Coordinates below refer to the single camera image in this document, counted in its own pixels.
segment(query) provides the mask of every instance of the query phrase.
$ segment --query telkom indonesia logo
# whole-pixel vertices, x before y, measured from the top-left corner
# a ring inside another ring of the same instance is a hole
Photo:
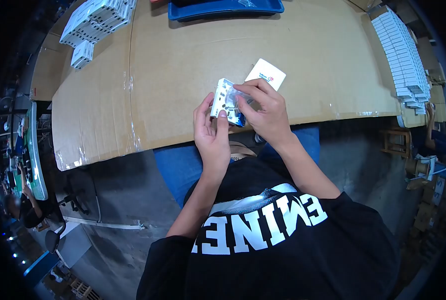
[[[260,77],[260,78],[263,78],[264,80],[266,80],[266,81],[268,81],[268,82],[274,80],[273,77],[266,77],[265,75],[263,75],[263,74],[261,74],[261,73],[259,74],[259,77]]]

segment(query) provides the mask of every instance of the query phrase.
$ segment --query workbench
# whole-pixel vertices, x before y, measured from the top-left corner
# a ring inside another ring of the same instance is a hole
[[[58,43],[72,6],[43,42],[30,93],[52,101],[59,170],[192,141],[194,108],[220,78],[242,83],[259,58],[286,73],[291,124],[401,114],[366,13],[344,0],[283,4],[271,17],[178,23],[166,5],[139,1],[132,23],[79,71]]]
[[[38,139],[36,135],[36,102],[31,102],[31,108],[26,114],[28,118],[28,127],[23,132],[23,148],[27,148],[29,152],[29,160],[31,164],[31,172],[33,180],[29,182],[28,186],[37,200],[48,199],[48,192],[44,183],[43,172],[41,171],[40,155],[38,152]],[[21,197],[21,176],[18,174],[18,169],[13,170],[13,177],[15,179],[15,187],[12,189],[13,194]]]

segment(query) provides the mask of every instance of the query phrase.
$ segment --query white card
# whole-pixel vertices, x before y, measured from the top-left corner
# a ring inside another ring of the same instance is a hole
[[[268,63],[266,60],[260,58],[244,81],[263,78],[270,86],[278,91],[285,77],[285,73]]]

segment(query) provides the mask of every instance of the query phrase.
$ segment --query concrete floor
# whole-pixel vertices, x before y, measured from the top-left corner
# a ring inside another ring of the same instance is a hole
[[[384,117],[320,123],[319,165],[353,201],[376,209],[402,241],[414,222],[421,190],[406,190],[405,161],[401,157],[380,152],[382,137],[378,130],[389,123],[390,118]],[[231,139],[254,147],[252,138],[252,133],[245,132]],[[63,215],[98,220],[96,188],[102,222],[134,225],[140,220],[147,228],[137,231],[84,225],[93,246],[72,268],[104,299],[134,299],[150,244],[165,236],[180,211],[157,170],[153,152],[58,173],[55,181],[59,200],[65,196],[62,186],[68,175],[74,189],[85,189],[79,200],[90,214],[73,212],[67,205],[62,207]],[[44,234],[33,232],[40,243]]]

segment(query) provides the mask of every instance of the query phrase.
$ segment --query hand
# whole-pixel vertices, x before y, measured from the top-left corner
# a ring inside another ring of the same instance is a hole
[[[235,90],[250,95],[261,105],[261,109],[255,111],[243,97],[238,96],[238,108],[257,134],[273,147],[291,139],[292,132],[285,100],[266,80],[258,78],[243,84],[235,84],[233,87]]]
[[[217,129],[211,126],[211,117],[206,114],[213,103],[214,93],[209,93],[203,102],[193,111],[195,144],[203,160],[203,172],[216,180],[223,180],[230,163],[231,152],[228,141],[228,118],[221,110],[217,118]]]
[[[428,113],[428,117],[432,120],[435,117],[435,109],[433,108],[433,104],[428,102],[426,103],[426,112]]]
[[[30,195],[32,195],[32,194],[31,194],[31,190],[28,188],[28,185],[26,185],[26,184],[24,184],[24,185],[21,187],[21,193],[22,193],[23,195],[27,196],[28,198],[30,197]]]

